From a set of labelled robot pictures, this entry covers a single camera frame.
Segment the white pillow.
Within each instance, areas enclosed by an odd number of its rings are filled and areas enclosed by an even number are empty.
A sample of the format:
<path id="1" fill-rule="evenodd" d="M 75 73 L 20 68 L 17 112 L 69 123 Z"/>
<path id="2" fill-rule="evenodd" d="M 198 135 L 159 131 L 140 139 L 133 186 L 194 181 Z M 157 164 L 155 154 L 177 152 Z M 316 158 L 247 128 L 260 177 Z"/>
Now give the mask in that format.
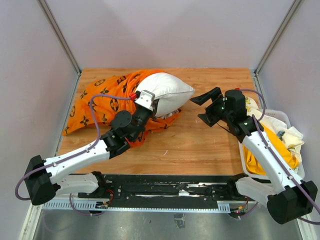
<path id="1" fill-rule="evenodd" d="M 144 78 L 137 91 L 147 90 L 155 95 L 157 118 L 168 118 L 182 107 L 195 93 L 195 89 L 178 77 L 166 72 L 158 72 Z"/>

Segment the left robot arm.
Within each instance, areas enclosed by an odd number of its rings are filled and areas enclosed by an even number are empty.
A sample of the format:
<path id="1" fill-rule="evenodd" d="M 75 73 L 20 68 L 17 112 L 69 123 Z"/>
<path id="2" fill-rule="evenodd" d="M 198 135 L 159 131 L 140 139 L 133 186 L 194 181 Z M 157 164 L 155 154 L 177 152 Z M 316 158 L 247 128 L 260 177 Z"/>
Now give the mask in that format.
<path id="1" fill-rule="evenodd" d="M 134 113 L 119 111 L 111 121 L 111 128 L 94 142 L 56 157 L 42 159 L 36 155 L 29 160 L 24 180 L 29 198 L 34 206 L 52 200 L 62 185 L 58 182 L 74 171 L 90 164 L 117 157 L 137 142 L 146 131 L 149 119 L 152 119 L 158 108 L 158 100 L 147 103 L 134 102 Z"/>

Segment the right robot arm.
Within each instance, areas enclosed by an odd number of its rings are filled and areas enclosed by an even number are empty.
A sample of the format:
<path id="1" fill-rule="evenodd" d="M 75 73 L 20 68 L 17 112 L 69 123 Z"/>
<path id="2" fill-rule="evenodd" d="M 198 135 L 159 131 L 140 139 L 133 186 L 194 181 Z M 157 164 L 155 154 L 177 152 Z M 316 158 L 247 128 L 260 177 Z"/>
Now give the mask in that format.
<path id="1" fill-rule="evenodd" d="M 227 182 L 226 193 L 232 200 L 242 196 L 265 206 L 278 224 L 295 219 L 318 226 L 320 223 L 305 219 L 313 210 L 319 210 L 315 199 L 318 188 L 313 181 L 304 181 L 285 162 L 265 133 L 263 126 L 246 109 L 243 89 L 235 88 L 222 93 L 219 87 L 190 99 L 201 106 L 211 104 L 198 117 L 209 127 L 223 121 L 229 132 L 257 159 L 267 174 L 271 186 L 254 180 L 245 173 L 232 176 Z"/>

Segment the orange patterned pillowcase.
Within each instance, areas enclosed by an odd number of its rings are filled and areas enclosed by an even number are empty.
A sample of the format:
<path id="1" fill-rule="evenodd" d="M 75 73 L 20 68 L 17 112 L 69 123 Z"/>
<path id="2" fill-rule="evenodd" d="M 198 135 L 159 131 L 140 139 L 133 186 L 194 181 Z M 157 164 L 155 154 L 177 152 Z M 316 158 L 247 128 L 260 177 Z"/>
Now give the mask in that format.
<path id="1" fill-rule="evenodd" d="M 93 109 L 97 123 L 101 127 L 109 126 L 119 111 L 126 110 L 131 114 L 134 113 L 136 107 L 132 101 L 101 96 L 96 97 L 92 103 L 90 103 L 90 100 L 96 94 L 127 98 L 137 90 L 137 87 L 145 78 L 163 72 L 163 70 L 138 70 L 122 76 L 94 80 L 74 101 L 62 135 L 67 136 L 79 129 L 93 127 L 95 124 L 91 109 Z"/>

